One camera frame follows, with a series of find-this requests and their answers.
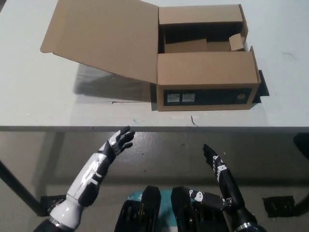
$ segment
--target white table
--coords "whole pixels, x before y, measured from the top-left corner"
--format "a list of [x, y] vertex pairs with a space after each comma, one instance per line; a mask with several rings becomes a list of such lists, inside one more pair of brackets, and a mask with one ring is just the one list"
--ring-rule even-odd
[[[147, 1], [159, 6], [218, 4]], [[247, 43], [254, 46], [270, 96], [251, 110], [200, 112], [151, 111], [147, 83], [41, 53], [56, 2], [8, 0], [0, 13], [1, 131], [114, 131], [124, 125], [137, 131], [309, 131], [309, 2], [219, 2], [242, 3]]]

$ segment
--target box flap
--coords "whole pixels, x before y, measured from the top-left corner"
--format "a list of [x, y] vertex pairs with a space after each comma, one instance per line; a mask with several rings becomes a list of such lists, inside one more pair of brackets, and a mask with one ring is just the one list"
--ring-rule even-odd
[[59, 0], [55, 8], [53, 17], [49, 23], [44, 41], [41, 45], [41, 52], [53, 52], [57, 46], [65, 24], [66, 13], [71, 0]]
[[251, 52], [168, 53], [158, 57], [160, 85], [257, 84]]
[[243, 12], [241, 4], [239, 4], [239, 8], [240, 8], [241, 16], [242, 16], [242, 20], [243, 20], [243, 28], [242, 28], [242, 31], [241, 31], [241, 36], [245, 38], [245, 42], [246, 42], [249, 29], [248, 29], [247, 20], [245, 18], [245, 14]]
[[252, 53], [252, 57], [253, 57], [253, 61], [254, 61], [254, 67], [255, 67], [257, 82], [258, 82], [258, 83], [261, 83], [260, 72], [259, 72], [259, 69], [258, 69], [258, 67], [257, 67], [256, 58], [255, 58], [255, 54], [254, 54], [254, 50], [253, 50], [253, 47], [252, 47], [252, 46], [251, 46], [251, 48], [250, 48], [250, 52]]
[[[53, 21], [62, 15], [55, 15]], [[140, 0], [72, 0], [52, 52], [101, 70], [156, 83], [158, 7]]]
[[159, 8], [160, 24], [242, 22], [239, 5], [175, 6]]
[[244, 40], [245, 38], [241, 34], [233, 35], [229, 38], [231, 51], [245, 51]]

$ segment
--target box lid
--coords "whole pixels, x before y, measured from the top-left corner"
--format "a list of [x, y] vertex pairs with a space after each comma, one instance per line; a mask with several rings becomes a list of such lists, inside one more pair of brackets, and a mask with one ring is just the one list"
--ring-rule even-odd
[[59, 0], [41, 51], [156, 83], [158, 7], [139, 0]]

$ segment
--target white label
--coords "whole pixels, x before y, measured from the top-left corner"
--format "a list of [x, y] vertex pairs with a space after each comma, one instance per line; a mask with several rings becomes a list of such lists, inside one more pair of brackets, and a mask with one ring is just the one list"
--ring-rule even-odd
[[183, 94], [183, 102], [194, 102], [195, 93], [184, 93]]
[[180, 94], [168, 94], [168, 102], [180, 102]]

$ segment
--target table leg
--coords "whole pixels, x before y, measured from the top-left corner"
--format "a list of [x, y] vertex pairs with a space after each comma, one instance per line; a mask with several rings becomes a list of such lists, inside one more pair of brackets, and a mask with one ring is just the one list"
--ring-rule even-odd
[[47, 209], [18, 181], [0, 161], [0, 178], [26, 203], [37, 216], [48, 216]]

